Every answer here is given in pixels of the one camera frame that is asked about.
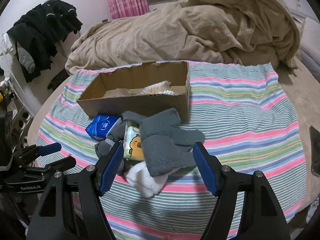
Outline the blue tissue pack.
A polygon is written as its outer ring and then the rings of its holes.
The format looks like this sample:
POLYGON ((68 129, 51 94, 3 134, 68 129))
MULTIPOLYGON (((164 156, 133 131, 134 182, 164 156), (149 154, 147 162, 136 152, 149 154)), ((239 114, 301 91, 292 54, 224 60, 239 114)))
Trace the blue tissue pack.
POLYGON ((86 127, 87 134, 97 140, 106 139, 108 133, 116 125, 121 123, 121 118, 111 115, 96 115, 86 127))

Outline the beige fleece blanket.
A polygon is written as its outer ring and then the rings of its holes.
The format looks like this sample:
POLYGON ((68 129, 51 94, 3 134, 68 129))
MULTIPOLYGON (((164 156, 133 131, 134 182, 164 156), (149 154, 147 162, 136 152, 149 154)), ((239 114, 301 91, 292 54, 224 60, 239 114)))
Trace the beige fleece blanket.
POLYGON ((291 66, 299 46, 283 0, 178 0, 93 26, 74 42, 65 68, 74 73, 162 60, 277 68, 291 66))

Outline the black phone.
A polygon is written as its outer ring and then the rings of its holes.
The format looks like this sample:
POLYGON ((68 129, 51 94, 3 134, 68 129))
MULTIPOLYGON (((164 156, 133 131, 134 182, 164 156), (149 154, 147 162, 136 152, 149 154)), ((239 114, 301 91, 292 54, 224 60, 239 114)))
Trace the black phone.
POLYGON ((320 176, 320 134, 313 126, 309 128, 311 140, 311 172, 314 176, 320 176))

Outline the grey fuzzy glove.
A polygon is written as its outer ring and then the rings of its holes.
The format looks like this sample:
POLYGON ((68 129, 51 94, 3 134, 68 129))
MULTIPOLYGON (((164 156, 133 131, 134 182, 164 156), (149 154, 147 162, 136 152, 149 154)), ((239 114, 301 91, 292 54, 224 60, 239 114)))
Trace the grey fuzzy glove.
POLYGON ((175 169, 195 166, 191 150, 205 135, 198 129, 182 129, 176 109, 170 108, 146 117, 132 111, 122 114, 124 121, 139 126, 140 140, 150 176, 164 175, 175 169))

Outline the brown cardboard box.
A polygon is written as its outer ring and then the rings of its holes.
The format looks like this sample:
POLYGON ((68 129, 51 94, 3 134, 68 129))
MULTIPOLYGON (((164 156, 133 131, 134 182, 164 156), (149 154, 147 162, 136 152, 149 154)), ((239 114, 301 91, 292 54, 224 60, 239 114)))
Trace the brown cardboard box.
POLYGON ((190 77, 185 61, 144 62, 100 72, 77 103, 91 118, 98 114, 120 116, 132 111, 152 116, 175 108, 189 119, 190 77))

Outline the yellow duck tissue pack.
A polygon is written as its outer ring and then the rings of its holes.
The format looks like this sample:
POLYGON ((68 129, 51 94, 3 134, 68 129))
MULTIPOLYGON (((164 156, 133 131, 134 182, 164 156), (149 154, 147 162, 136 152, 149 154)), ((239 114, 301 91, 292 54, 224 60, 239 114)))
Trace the yellow duck tissue pack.
POLYGON ((126 122, 123 146, 125 158, 144 161, 139 127, 134 122, 126 122))

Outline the white socks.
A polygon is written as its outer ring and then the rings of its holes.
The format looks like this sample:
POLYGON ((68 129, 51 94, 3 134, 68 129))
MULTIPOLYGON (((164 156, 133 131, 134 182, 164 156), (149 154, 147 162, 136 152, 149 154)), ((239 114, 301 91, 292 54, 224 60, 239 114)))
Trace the white socks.
POLYGON ((178 168, 173 169, 164 175, 152 177, 149 174, 146 163, 140 162, 125 172, 124 177, 126 178, 126 181, 142 195, 142 197, 150 198, 161 192, 168 176, 176 171, 178 171, 178 168))

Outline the grey dotted grip glove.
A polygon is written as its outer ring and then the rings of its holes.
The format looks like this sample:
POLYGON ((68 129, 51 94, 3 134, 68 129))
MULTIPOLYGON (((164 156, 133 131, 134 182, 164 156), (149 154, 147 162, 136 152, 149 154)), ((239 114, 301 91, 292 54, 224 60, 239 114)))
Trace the grey dotted grip glove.
POLYGON ((119 124, 112 127, 105 140, 100 141, 95 145, 95 152, 99 159, 103 156, 107 156, 116 142, 123 141, 125 127, 126 124, 120 121, 119 124))

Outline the grey knit garment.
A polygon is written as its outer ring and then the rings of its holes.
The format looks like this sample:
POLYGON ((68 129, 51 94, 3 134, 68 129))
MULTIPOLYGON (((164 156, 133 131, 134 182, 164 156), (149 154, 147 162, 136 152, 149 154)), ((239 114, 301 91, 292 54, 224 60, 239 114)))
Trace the grey knit garment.
POLYGON ((19 63, 27 70, 29 74, 35 70, 35 62, 32 56, 17 42, 17 54, 19 63))

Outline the black clothes pile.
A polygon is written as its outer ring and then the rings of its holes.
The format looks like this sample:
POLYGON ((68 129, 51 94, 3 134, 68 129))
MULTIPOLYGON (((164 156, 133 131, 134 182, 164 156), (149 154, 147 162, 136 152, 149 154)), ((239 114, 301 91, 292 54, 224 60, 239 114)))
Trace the black clothes pile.
POLYGON ((19 42, 34 59, 35 70, 31 74, 19 63, 25 81, 30 83, 43 70, 50 69, 51 58, 58 53, 56 44, 65 41, 70 33, 77 34, 81 27, 76 7, 63 0, 47 0, 22 15, 7 34, 16 51, 19 42))

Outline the striped pastel blanket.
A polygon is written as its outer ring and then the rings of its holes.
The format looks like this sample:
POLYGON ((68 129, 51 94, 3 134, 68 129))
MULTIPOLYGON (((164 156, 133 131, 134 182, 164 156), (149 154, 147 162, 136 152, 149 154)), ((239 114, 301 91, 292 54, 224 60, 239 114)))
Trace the striped pastel blanket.
MULTIPOLYGON (((52 103, 36 144, 59 142, 60 152, 40 157, 45 166, 67 156, 74 172, 97 162, 95 140, 85 131, 90 118, 77 99, 98 75, 78 70, 52 103)), ((204 146, 219 161, 242 173, 264 173, 286 220, 298 212, 306 192, 306 161, 296 110, 270 64, 241 66, 189 62, 189 121, 204 146)), ((144 198, 116 177, 101 204, 117 239, 199 239, 216 199, 206 190, 198 169, 172 174, 160 194, 144 198)))

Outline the cotton swabs bag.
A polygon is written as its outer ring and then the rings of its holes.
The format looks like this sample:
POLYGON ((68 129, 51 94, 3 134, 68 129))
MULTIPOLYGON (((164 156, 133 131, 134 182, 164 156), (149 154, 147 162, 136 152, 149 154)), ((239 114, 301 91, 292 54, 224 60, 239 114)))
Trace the cotton swabs bag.
POLYGON ((155 83, 153 85, 146 86, 142 88, 139 92, 139 95, 177 95, 171 89, 171 82, 169 81, 162 81, 159 83, 155 83))

